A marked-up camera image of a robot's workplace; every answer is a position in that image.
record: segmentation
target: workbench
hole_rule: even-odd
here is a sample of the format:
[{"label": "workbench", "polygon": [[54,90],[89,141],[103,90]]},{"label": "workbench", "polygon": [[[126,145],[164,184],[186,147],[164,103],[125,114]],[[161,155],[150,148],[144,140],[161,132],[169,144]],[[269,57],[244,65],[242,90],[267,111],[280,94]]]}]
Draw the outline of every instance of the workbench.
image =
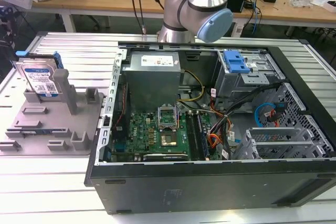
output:
[{"label": "workbench", "polygon": [[[141,0],[144,17],[163,18],[163,10],[154,0]],[[139,2],[135,0],[137,11],[140,11]],[[320,6],[294,8],[289,0],[277,0],[275,3],[257,1],[257,6],[263,13],[261,24],[303,27],[336,28],[336,15]],[[67,32],[76,32],[73,14],[123,16],[134,17],[131,0],[50,0],[34,3],[31,12],[60,14]],[[251,16],[252,10],[244,9],[241,13],[234,13],[234,31],[232,37],[240,37],[243,26]]]},{"label": "workbench", "polygon": [[[69,70],[69,83],[77,91],[98,87],[106,95],[118,41],[156,41],[156,37],[44,33],[33,40],[27,51],[40,54],[58,51]],[[222,38],[216,43],[279,47],[336,120],[336,72],[310,45],[298,40],[251,38]],[[14,69],[0,84],[0,137],[22,106],[25,87],[26,81]],[[0,157],[0,223],[327,223],[336,220],[336,188],[298,208],[109,216],[94,188],[83,184],[88,159],[88,156]]]}]

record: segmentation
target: red wire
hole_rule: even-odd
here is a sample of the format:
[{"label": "red wire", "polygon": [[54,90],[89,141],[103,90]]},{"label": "red wire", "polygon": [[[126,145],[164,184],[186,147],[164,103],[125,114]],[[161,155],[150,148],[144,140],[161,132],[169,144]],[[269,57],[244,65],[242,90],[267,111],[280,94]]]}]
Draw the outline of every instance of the red wire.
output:
[{"label": "red wire", "polygon": [[126,91],[126,86],[123,87],[123,92],[122,92],[122,111],[121,111],[120,117],[118,118],[117,123],[115,124],[114,128],[117,127],[118,123],[120,122],[122,118],[124,110],[125,110],[125,91]]}]

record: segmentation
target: white label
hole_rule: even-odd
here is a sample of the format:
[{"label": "white label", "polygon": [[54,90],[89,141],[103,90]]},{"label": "white label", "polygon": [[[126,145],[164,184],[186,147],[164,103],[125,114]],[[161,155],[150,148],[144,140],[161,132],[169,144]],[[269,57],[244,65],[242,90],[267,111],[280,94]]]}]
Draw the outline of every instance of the white label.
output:
[{"label": "white label", "polygon": [[269,117],[271,115],[271,112],[267,112],[267,113],[265,113],[264,114],[264,116],[267,118],[267,117]]},{"label": "white label", "polygon": [[250,67],[250,68],[256,68],[257,67],[257,65],[255,63],[246,63],[246,66]]},{"label": "white label", "polygon": [[46,68],[26,68],[26,77],[37,94],[52,96],[58,94],[55,83],[49,79],[51,76]]},{"label": "white label", "polygon": [[229,131],[228,135],[229,135],[229,137],[227,139],[234,142],[235,141],[235,132]]},{"label": "white label", "polygon": [[229,154],[223,149],[222,150],[222,156],[225,158],[225,159],[229,159]]},{"label": "white label", "polygon": [[36,134],[36,131],[21,131],[22,134]]},{"label": "white label", "polygon": [[173,56],[167,55],[143,55],[141,65],[144,67],[172,67],[174,66]]},{"label": "white label", "polygon": [[216,89],[211,89],[211,96],[216,98]]}]

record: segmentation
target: ram slot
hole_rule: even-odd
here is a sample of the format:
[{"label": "ram slot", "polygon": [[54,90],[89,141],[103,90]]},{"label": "ram slot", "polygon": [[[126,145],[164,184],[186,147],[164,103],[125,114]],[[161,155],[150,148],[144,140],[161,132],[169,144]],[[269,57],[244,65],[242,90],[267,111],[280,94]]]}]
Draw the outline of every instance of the ram slot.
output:
[{"label": "ram slot", "polygon": [[188,112],[185,113],[185,123],[187,125],[187,136],[190,149],[191,160],[199,160],[197,142],[194,132],[193,117]]}]

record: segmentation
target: motherboard chip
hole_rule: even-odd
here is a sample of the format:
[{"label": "motherboard chip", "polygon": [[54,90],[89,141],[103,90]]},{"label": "motherboard chip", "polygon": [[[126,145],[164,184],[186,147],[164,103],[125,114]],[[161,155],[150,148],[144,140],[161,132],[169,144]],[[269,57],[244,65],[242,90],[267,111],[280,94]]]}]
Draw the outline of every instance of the motherboard chip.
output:
[{"label": "motherboard chip", "polygon": [[176,132],[162,132],[161,133],[161,146],[176,146]]}]

